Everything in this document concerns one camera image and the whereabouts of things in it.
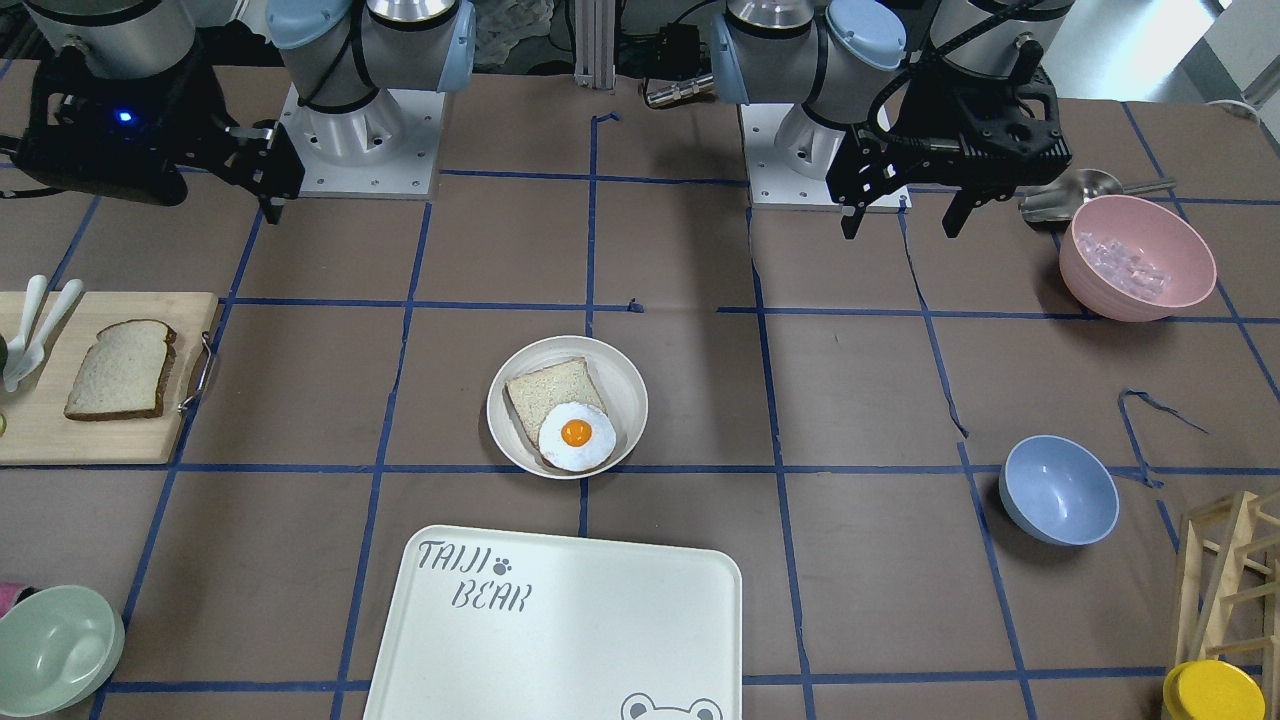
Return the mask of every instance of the tray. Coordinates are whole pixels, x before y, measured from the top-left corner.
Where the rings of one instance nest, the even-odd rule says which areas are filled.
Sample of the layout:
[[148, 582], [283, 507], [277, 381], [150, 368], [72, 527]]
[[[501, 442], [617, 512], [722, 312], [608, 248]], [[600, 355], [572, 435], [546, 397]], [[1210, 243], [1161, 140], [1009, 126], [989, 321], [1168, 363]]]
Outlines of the tray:
[[739, 720], [728, 556], [433, 525], [404, 547], [365, 720]]
[[[0, 292], [0, 328], [13, 334], [22, 316], [22, 292]], [[45, 313], [58, 293], [49, 293]], [[159, 465], [169, 461], [187, 397], [188, 382], [204, 351], [201, 333], [218, 310], [207, 292], [87, 292], [61, 332], [45, 346], [45, 365], [14, 393], [0, 392], [8, 429], [0, 437], [0, 465]], [[174, 363], [165, 383], [164, 415], [137, 420], [83, 423], [63, 416], [67, 395], [97, 333], [114, 323], [151, 318], [177, 333]], [[36, 322], [36, 327], [44, 320]]]

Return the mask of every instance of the bear ear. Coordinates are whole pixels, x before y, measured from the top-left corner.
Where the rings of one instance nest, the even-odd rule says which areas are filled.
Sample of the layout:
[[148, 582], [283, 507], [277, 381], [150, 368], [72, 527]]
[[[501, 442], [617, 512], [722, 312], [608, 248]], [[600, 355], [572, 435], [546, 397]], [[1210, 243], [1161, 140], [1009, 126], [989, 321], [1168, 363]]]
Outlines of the bear ear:
[[707, 698], [695, 702], [689, 708], [689, 714], [698, 717], [698, 720], [724, 720], [724, 714], [721, 712], [719, 706]]
[[622, 720], [636, 720], [636, 717], [640, 717], [653, 708], [654, 705], [652, 697], [644, 693], [632, 693], [631, 697], [622, 701]]

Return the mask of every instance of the wooden cutting board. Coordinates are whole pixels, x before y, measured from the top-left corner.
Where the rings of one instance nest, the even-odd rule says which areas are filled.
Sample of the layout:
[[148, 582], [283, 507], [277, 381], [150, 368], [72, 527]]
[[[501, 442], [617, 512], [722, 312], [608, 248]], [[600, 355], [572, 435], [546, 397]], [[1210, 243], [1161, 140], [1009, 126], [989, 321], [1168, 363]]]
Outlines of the wooden cutting board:
[[[45, 300], [44, 314], [56, 292]], [[0, 333], [18, 333], [22, 292], [0, 292]], [[0, 392], [8, 429], [0, 436], [0, 465], [163, 465], [182, 429], [182, 402], [192, 374], [204, 363], [200, 334], [210, 329], [218, 297], [207, 292], [87, 292], [60, 333], [46, 343], [47, 360], [14, 393]], [[164, 414], [140, 420], [84, 423], [63, 416], [67, 395], [84, 354], [102, 328], [133, 319], [168, 323], [178, 333], [173, 370], [164, 391]]]

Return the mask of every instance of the miniature wooden ladder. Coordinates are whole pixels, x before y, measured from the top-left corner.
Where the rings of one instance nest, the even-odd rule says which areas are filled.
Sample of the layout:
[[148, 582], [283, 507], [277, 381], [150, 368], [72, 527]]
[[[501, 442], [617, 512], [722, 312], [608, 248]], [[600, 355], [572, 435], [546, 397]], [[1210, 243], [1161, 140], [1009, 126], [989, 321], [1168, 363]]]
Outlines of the miniature wooden ladder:
[[[1263, 651], [1261, 684], [1267, 702], [1267, 720], [1280, 720], [1276, 707], [1280, 697], [1280, 603], [1276, 601], [1276, 594], [1280, 593], [1280, 518], [1262, 512], [1261, 507], [1277, 498], [1280, 492], [1263, 497], [1252, 492], [1236, 492], [1197, 507], [1183, 518], [1174, 607], [1174, 662], [1170, 665], [1176, 667], [1189, 660]], [[1213, 525], [1224, 527], [1225, 546], [1204, 538], [1204, 530]], [[1270, 533], [1265, 529], [1254, 539], [1258, 525], [1268, 525]], [[1204, 550], [1217, 555], [1207, 584], [1202, 584]], [[1266, 553], [1265, 562], [1249, 557], [1256, 552]], [[1245, 568], [1261, 574], [1266, 582], [1242, 591], [1240, 579]], [[1258, 598], [1263, 602], [1262, 635], [1229, 642], [1226, 630], [1231, 610], [1240, 602]]]

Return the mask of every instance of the egg white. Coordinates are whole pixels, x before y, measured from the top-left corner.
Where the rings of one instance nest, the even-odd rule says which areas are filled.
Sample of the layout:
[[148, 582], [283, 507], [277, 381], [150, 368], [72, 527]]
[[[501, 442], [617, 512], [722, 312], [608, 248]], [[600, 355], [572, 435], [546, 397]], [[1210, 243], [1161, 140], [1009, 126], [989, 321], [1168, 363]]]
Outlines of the egg white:
[[[561, 428], [575, 419], [591, 425], [591, 438], [581, 447], [573, 447], [561, 437]], [[582, 473], [603, 464], [617, 443], [618, 436], [609, 416], [585, 402], [562, 402], [552, 407], [543, 427], [538, 429], [538, 450], [543, 457], [571, 473]]]

